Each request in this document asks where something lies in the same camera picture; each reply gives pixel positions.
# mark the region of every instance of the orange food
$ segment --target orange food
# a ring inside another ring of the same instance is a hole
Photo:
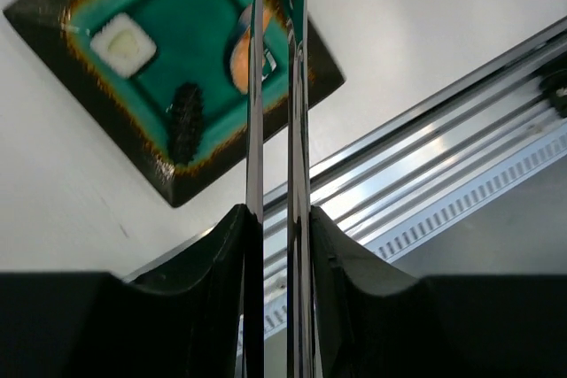
[[[268,8],[264,9],[263,13],[263,32],[266,32],[268,28],[269,21],[272,18],[272,14]],[[244,95],[248,93],[248,69],[249,69],[249,57],[248,50],[250,49],[250,28],[244,33],[244,35],[238,41],[237,47],[232,53],[230,60],[230,73],[232,74],[232,81],[238,90]]]

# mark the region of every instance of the sushi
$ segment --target sushi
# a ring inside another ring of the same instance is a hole
[[[137,73],[157,51],[153,40],[126,13],[116,15],[96,33],[90,48],[123,79]]]
[[[250,24],[252,20],[252,7],[248,6],[240,15],[237,27],[235,28],[236,43],[231,46],[229,55],[229,70],[232,82],[242,94],[248,93],[248,50],[250,48]],[[271,12],[268,8],[264,9],[263,14],[263,31],[266,32],[269,21],[271,20]],[[268,63],[269,69],[267,73],[276,69],[276,62],[274,57],[265,50],[263,65]]]
[[[197,153],[203,138],[203,92],[193,83],[183,84],[171,104],[169,123],[169,157],[175,164],[187,165]]]

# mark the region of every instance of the white table surface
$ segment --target white table surface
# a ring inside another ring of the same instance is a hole
[[[0,0],[0,6],[12,0]],[[567,15],[567,0],[310,0],[347,83],[310,114],[317,163]],[[244,201],[241,163],[171,209],[0,19],[0,269],[129,274]],[[286,134],[265,149],[285,181]]]

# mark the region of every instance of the black surface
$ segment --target black surface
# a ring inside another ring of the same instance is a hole
[[[176,164],[187,165],[193,160],[204,128],[203,91],[196,84],[185,83],[175,92],[171,105],[168,149]]]
[[[236,206],[130,284],[107,273],[0,274],[0,376],[233,378],[251,230]]]
[[[566,276],[430,276],[312,211],[323,376],[567,376]]]
[[[251,216],[245,242],[243,345],[246,378],[264,376],[264,232]]]

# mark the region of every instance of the teal plate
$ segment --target teal plate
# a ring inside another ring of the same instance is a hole
[[[226,63],[234,30],[252,0],[18,0],[4,14],[26,42],[172,205],[179,206],[245,156],[247,96]],[[287,123],[287,42],[279,0],[264,34],[276,69],[262,86],[265,136]],[[127,14],[155,43],[153,58],[128,79],[91,49],[94,35]],[[343,82],[313,26],[309,32],[310,105]],[[167,153],[177,88],[203,91],[204,133],[188,165]]]

